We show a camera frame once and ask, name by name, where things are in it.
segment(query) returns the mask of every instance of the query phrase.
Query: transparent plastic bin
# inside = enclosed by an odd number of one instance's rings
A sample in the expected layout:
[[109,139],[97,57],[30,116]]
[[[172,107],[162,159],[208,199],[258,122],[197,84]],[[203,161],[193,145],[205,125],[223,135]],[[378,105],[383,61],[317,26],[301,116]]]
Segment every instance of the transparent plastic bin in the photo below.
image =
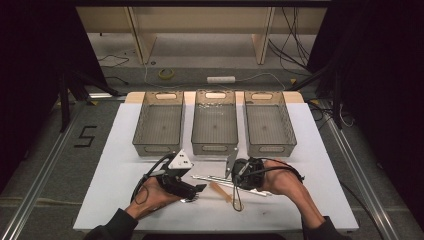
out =
[[245,92],[248,155],[288,157],[297,145],[283,92]]
[[238,144],[234,91],[196,92],[193,132],[195,155],[229,155]]
[[163,156],[181,150],[184,92],[146,92],[133,145],[140,156]]

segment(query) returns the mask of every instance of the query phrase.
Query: gray floor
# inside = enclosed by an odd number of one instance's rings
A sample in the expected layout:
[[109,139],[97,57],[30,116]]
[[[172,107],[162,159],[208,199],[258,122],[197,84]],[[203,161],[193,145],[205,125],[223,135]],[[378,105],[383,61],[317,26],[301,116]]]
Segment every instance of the gray floor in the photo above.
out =
[[[286,86],[290,86],[290,79],[295,78],[301,81],[304,78],[304,76],[284,72],[279,59],[273,56],[271,52],[268,52],[264,65],[257,65],[250,37],[247,35],[160,35],[152,57],[147,64],[146,79],[144,79],[146,69],[137,61],[131,37],[120,34],[104,34],[103,37],[100,37],[98,34],[90,34],[90,39],[98,58],[108,54],[130,58],[127,63],[114,68],[106,66],[120,63],[119,59],[112,58],[100,62],[101,65],[105,66],[103,67],[105,76],[120,77],[130,83],[125,85],[117,79],[107,79],[112,88],[121,92],[146,89],[163,90],[163,88],[157,86],[150,86],[145,81],[166,87],[181,84],[206,84],[207,76],[232,75],[236,76],[236,79],[244,79],[260,73],[272,73]],[[273,36],[276,43],[282,44],[282,39],[284,39],[284,36]],[[314,36],[305,36],[302,40],[306,48],[310,49]],[[288,51],[291,51],[292,56],[297,54],[293,45],[289,46]],[[294,65],[287,64],[285,67],[302,72]],[[168,82],[160,80],[157,73],[162,68],[173,68],[176,72],[175,77]],[[281,85],[270,75],[263,75],[236,85],[226,85],[226,87],[267,90],[281,88]],[[316,84],[313,84],[302,89],[301,93],[305,99],[314,95],[315,87]],[[180,87],[184,90],[196,88],[198,86],[184,85]],[[91,87],[87,89],[91,92],[97,91],[97,89]],[[72,226],[90,185],[120,103],[119,101],[99,101],[96,105],[84,106],[78,121],[75,123],[74,130],[71,132],[67,144],[41,193],[40,198],[42,199],[32,210],[19,239],[81,239],[83,237],[83,234],[74,231]],[[8,186],[2,192],[0,198],[0,229],[2,231],[19,206],[19,199],[25,196],[49,155],[50,149],[58,137],[61,124],[60,117],[59,106],[53,107],[48,121],[29,149],[28,158],[21,163]],[[74,145],[76,144],[87,143],[86,139],[78,138],[84,126],[97,126],[97,128],[86,131],[86,134],[95,136],[95,139],[90,148],[75,148]],[[324,123],[323,120],[318,121],[317,127],[321,127],[320,133],[337,176],[360,199],[363,199],[343,154],[328,127],[328,123]],[[378,167],[360,129],[354,125],[350,128],[344,127],[343,131],[348,137],[349,143],[377,197],[390,216],[399,239],[424,239],[423,231],[393,188],[384,170]],[[348,233],[348,235],[352,236],[353,239],[379,239],[378,233],[365,211],[349,192],[345,191],[345,194],[360,226],[359,230]],[[46,199],[59,202],[56,204],[46,203]],[[301,233],[286,233],[283,236],[286,239],[303,239]],[[133,236],[133,239],[140,238],[140,234]]]

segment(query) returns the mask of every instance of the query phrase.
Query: white tabletop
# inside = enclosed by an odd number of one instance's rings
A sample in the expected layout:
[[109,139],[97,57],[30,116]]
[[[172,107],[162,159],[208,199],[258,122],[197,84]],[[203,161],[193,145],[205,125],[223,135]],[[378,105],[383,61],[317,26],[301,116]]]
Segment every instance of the white tabletop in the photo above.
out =
[[[224,176],[223,158],[206,158],[193,155],[191,130],[194,116],[194,92],[186,92],[186,110],[183,148],[194,167],[183,177],[190,184],[207,183],[194,180],[191,175]],[[237,124],[239,128],[239,155],[247,157],[244,133],[243,102],[237,98]],[[330,216],[340,231],[353,231],[358,225],[338,182],[311,112],[304,103],[287,104],[295,131],[297,146],[291,156],[284,158],[305,176],[304,185],[323,215]],[[74,229],[89,231],[106,224],[117,208],[125,209],[132,191],[152,166],[152,159],[138,156],[132,139],[141,104],[121,104],[106,142],[87,195],[75,222]],[[223,187],[231,194],[232,189]],[[300,214],[295,205],[284,196],[261,197],[240,192],[244,204],[242,212],[209,186],[200,193],[197,201],[176,202],[155,211],[142,219],[136,230],[145,233],[237,233],[283,232],[301,229]]]

